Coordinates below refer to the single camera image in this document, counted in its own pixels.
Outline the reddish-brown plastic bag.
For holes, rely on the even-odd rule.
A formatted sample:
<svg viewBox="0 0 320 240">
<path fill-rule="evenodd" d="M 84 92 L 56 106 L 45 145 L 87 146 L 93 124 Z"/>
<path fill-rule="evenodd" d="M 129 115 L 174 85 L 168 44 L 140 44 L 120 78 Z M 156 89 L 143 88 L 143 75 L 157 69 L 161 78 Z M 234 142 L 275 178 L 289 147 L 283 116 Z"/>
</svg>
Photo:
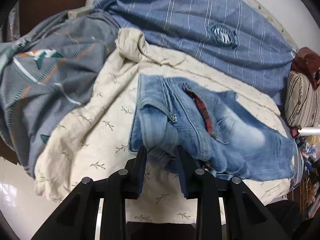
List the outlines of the reddish-brown plastic bag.
<svg viewBox="0 0 320 240">
<path fill-rule="evenodd" d="M 291 64 L 291 70 L 304 74 L 312 88 L 319 87 L 320 56 L 308 47 L 298 50 Z"/>
</svg>

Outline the blue denim jeans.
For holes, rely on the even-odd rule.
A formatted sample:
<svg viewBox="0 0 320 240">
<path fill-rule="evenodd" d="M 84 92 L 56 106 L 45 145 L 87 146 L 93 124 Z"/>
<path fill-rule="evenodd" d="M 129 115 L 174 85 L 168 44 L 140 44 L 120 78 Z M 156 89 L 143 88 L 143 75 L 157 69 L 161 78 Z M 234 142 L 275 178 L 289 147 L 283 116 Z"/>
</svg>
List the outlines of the blue denim jeans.
<svg viewBox="0 0 320 240">
<path fill-rule="evenodd" d="M 182 146 L 217 178 L 269 181 L 292 178 L 294 142 L 266 126 L 237 101 L 182 77 L 140 75 L 128 149 L 176 172 Z"/>
</svg>

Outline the white plastic roll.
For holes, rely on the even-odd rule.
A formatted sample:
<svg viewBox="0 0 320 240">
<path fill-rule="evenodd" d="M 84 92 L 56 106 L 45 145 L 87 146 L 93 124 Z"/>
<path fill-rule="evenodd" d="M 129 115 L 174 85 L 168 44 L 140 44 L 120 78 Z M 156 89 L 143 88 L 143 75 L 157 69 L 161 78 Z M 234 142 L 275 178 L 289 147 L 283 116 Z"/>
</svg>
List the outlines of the white plastic roll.
<svg viewBox="0 0 320 240">
<path fill-rule="evenodd" d="M 320 136 L 320 128 L 319 127 L 303 127 L 298 130 L 301 136 Z"/>
</svg>

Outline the cream leaf-print bedsheet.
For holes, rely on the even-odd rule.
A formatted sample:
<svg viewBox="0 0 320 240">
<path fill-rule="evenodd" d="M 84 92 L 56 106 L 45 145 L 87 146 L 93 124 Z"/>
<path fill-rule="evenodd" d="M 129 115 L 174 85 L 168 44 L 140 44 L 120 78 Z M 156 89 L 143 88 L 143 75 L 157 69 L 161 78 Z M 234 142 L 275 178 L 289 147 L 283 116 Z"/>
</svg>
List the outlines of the cream leaf-print bedsheet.
<svg viewBox="0 0 320 240">
<path fill-rule="evenodd" d="M 62 202 L 84 177 L 107 178 L 134 156 L 128 150 L 140 73 L 184 77 L 202 87 L 233 90 L 253 116 L 287 137 L 280 111 L 266 94 L 176 50 L 149 45 L 134 28 L 120 29 L 117 48 L 101 69 L 89 103 L 69 112 L 51 133 L 35 165 L 35 192 Z M 245 184 L 269 204 L 288 193 L 290 179 Z M 178 176 L 147 163 L 143 192 L 126 200 L 128 221 L 195 223 L 197 201 L 186 200 Z"/>
</svg>

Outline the striped beige pillow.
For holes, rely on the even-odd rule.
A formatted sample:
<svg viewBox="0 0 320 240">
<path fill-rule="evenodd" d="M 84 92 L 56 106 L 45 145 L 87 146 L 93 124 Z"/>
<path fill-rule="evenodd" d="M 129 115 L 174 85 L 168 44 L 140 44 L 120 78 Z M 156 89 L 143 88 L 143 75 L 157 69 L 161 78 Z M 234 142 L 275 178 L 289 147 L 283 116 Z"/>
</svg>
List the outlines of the striped beige pillow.
<svg viewBox="0 0 320 240">
<path fill-rule="evenodd" d="M 319 87 L 314 90 L 304 74 L 291 71 L 285 100 L 287 123 L 291 127 L 319 127 L 319 107 Z"/>
</svg>

